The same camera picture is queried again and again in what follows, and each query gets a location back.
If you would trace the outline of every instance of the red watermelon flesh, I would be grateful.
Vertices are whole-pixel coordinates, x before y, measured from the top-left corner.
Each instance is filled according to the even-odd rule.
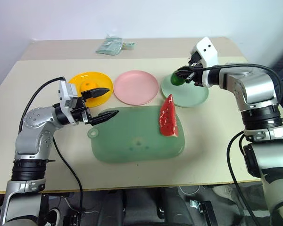
[[[175,105],[172,94],[168,96],[159,113],[159,130],[165,136],[178,137]]]

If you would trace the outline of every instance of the beige table surface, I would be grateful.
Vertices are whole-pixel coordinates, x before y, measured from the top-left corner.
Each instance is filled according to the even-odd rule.
[[[180,46],[182,42],[172,40],[170,43],[174,46],[178,43]],[[19,119],[29,98],[41,84],[59,76],[65,76],[69,80],[86,71],[105,73],[114,81],[119,74],[133,69],[150,72],[161,83],[165,76],[187,63],[187,57],[184,56],[155,58],[155,54],[155,57],[149,55],[145,58],[137,56],[130,59],[120,56],[78,59],[79,53],[76,53],[77,56],[73,59],[70,53],[63,53],[57,59],[54,53],[58,52],[57,50],[54,50],[53,54],[35,59],[39,51],[34,50],[34,45],[39,44],[35,43],[29,47],[30,57],[18,61],[0,86],[0,192],[5,191],[6,182],[10,179]],[[242,55],[221,56],[219,62],[246,62],[246,59]],[[39,93],[32,108],[57,103],[57,90],[58,82],[47,86]],[[159,92],[155,99],[146,105],[161,105],[163,101],[164,98]],[[92,108],[92,114],[122,106],[127,105],[112,95],[103,105]],[[244,128],[233,95],[214,86],[209,89],[208,99],[202,105],[193,108],[176,107],[176,113],[183,125],[186,144],[183,153],[172,159],[122,164],[100,162],[94,157],[90,139],[87,137],[90,125],[67,125],[55,133],[55,138],[62,154],[81,179],[84,190],[231,183],[226,164],[226,147],[234,134]],[[56,162],[47,165],[46,190],[77,190],[75,179],[58,157],[54,147],[50,159]],[[231,149],[231,160],[238,181],[257,180],[247,173],[238,142],[235,142]]]

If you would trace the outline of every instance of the yellow plate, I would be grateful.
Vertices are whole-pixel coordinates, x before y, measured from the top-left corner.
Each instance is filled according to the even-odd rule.
[[[78,74],[73,77],[70,83],[75,84],[76,91],[79,97],[81,97],[81,92],[94,89],[94,88],[108,88],[109,92],[97,98],[90,98],[86,101],[86,107],[96,107],[105,103],[111,96],[113,92],[113,82],[105,74],[100,72],[85,72]]]

